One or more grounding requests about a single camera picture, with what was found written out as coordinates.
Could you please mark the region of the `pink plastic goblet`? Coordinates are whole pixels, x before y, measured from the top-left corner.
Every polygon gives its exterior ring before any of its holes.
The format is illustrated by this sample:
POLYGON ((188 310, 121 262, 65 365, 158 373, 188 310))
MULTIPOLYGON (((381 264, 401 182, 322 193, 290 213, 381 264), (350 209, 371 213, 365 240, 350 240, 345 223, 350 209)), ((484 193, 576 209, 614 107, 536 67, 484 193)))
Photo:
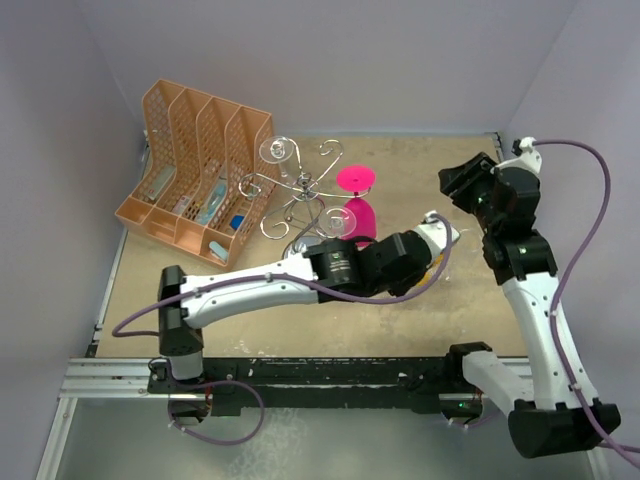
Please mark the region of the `pink plastic goblet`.
POLYGON ((343 239, 358 239, 359 247, 371 244, 377 236, 376 213, 364 198, 376 181, 376 173, 364 165, 352 165, 343 168, 336 176, 337 185, 352 194, 345 207, 349 209, 356 220, 355 230, 343 239))

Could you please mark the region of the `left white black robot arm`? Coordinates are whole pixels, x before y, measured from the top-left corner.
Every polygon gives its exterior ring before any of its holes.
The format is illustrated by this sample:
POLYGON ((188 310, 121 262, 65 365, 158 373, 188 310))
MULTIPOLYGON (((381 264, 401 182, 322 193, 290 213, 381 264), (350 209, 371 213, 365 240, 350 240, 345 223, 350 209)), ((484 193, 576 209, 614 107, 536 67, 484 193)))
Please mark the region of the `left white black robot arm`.
POLYGON ((449 246, 445 233, 419 226, 364 247, 353 239, 327 239, 276 262, 218 277, 166 267, 152 307, 166 363, 151 372, 151 390, 194 392, 202 387, 203 330, 210 324, 288 305, 401 303, 423 292, 420 281, 449 246))

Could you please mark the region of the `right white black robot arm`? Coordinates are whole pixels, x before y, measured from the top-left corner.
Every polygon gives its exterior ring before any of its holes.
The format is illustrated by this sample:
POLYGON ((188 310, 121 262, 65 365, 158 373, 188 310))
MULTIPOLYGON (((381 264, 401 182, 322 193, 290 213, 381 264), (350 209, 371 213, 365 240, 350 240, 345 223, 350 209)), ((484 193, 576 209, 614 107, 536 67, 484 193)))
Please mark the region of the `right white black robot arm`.
POLYGON ((525 458, 598 446, 621 423, 616 405, 600 401, 553 298, 560 281, 552 249, 534 228, 540 201, 539 164, 502 165, 480 153, 438 173, 441 192, 473 215, 483 231, 483 257, 518 321, 532 377, 524 380, 484 344, 451 347, 445 366, 456 391, 473 385, 506 416, 525 458))

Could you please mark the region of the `orange plastic goblet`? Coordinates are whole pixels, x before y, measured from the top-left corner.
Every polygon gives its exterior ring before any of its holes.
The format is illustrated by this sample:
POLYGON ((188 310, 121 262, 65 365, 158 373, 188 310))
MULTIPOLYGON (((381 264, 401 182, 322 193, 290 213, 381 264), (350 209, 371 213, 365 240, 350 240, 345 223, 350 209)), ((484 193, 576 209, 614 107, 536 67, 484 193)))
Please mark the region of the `orange plastic goblet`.
POLYGON ((444 255, 441 254, 439 255, 433 262, 433 264, 427 269, 427 271, 425 272, 425 275, 422 277, 422 279, 416 284, 416 287, 422 287, 424 285, 426 285, 431 278, 435 275, 435 273, 437 272, 440 264, 442 263, 444 258, 444 255))

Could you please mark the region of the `clear wine glass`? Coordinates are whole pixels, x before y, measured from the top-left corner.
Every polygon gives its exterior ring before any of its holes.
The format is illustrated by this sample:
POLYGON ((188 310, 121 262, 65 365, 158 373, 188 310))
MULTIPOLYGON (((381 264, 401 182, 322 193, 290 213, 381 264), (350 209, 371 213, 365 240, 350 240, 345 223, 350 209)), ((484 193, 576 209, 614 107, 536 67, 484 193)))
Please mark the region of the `clear wine glass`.
POLYGON ((294 155, 293 141, 285 136, 272 136, 264 140, 258 150, 262 161, 275 165, 281 178, 290 174, 290 160, 294 155))
POLYGON ((324 238, 348 236, 354 232, 356 226, 355 214, 346 207, 325 208, 317 218, 317 230, 324 238))

